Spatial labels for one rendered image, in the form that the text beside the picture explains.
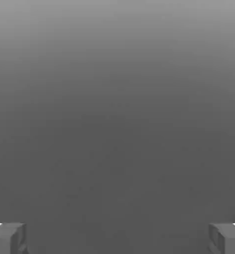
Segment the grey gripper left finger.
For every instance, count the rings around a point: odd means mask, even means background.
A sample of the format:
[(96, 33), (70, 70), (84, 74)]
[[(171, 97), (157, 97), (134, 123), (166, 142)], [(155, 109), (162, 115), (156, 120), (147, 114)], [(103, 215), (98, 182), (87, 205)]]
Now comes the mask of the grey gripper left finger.
[(0, 254), (28, 254), (25, 223), (0, 223)]

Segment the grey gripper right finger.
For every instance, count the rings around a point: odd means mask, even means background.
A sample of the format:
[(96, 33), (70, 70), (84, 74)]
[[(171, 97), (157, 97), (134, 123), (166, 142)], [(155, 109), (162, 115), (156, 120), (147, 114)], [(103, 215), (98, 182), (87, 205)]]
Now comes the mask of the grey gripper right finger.
[(235, 223), (210, 223), (208, 235), (208, 254), (235, 254)]

